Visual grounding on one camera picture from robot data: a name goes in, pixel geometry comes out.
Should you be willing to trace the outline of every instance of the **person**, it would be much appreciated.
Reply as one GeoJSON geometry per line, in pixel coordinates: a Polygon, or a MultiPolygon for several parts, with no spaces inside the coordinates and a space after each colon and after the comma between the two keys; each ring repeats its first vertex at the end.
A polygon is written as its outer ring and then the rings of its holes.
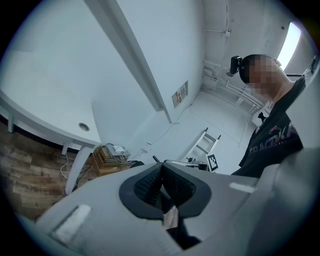
{"type": "Polygon", "coordinates": [[[239,60],[241,80],[274,106],[269,117],[253,132],[240,169],[232,175],[260,178],[265,167],[280,164],[303,148],[286,110],[305,88],[305,78],[291,81],[280,65],[276,59],[260,54],[239,60]]]}

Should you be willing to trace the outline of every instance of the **wooden floor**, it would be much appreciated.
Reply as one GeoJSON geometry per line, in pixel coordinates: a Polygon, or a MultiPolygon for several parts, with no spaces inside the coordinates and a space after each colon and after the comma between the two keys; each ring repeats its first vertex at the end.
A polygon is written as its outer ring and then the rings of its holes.
{"type": "MultiPolygon", "coordinates": [[[[76,156],[70,152],[67,155],[69,163],[63,168],[66,176],[76,156]]],[[[17,213],[36,221],[48,208],[65,197],[67,180],[61,175],[60,168],[66,162],[61,150],[18,132],[11,134],[7,126],[0,122],[1,188],[17,213]]],[[[90,159],[83,170],[87,168],[78,183],[79,187],[96,178],[90,159]]]]}

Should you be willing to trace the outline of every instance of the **black t-shirt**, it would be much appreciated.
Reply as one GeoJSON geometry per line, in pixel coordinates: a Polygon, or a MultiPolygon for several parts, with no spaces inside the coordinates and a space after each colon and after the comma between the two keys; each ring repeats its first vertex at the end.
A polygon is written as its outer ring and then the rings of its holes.
{"type": "Polygon", "coordinates": [[[299,78],[292,89],[276,104],[259,130],[253,132],[239,170],[232,175],[260,178],[265,167],[279,164],[288,155],[303,148],[298,133],[286,110],[305,88],[305,77],[299,78]]]}

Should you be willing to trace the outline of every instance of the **white ceiling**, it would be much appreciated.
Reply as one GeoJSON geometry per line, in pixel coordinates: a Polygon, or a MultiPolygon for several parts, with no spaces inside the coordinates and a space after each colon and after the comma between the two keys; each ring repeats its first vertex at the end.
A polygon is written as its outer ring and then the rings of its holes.
{"type": "Polygon", "coordinates": [[[266,54],[277,58],[294,17],[272,0],[202,0],[205,29],[204,65],[216,76],[244,85],[239,74],[226,75],[233,56],[266,54]]]}

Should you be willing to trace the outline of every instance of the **white table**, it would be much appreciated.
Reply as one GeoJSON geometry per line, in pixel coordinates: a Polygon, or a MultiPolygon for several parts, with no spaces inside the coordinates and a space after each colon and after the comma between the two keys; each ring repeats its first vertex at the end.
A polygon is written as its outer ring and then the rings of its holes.
{"type": "Polygon", "coordinates": [[[80,101],[59,84],[31,52],[9,51],[0,66],[0,105],[9,112],[8,129],[18,119],[57,141],[81,145],[65,186],[69,195],[93,148],[101,144],[90,99],[80,101]],[[80,128],[79,123],[89,127],[80,128]]]}

